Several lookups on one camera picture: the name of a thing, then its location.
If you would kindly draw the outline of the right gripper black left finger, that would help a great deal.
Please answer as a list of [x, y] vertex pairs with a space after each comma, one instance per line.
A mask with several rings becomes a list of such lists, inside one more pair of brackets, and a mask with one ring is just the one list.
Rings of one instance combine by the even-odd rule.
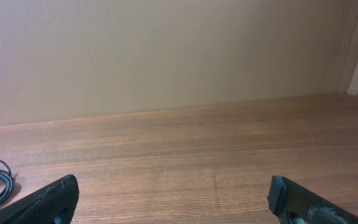
[[0, 209], [0, 224], [70, 224], [78, 200], [77, 179], [68, 174]]

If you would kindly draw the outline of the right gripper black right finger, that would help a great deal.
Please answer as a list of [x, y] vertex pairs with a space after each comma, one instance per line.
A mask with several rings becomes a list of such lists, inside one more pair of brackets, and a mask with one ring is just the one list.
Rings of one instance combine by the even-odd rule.
[[267, 200], [281, 224], [358, 224], [358, 216], [283, 176], [272, 177]]

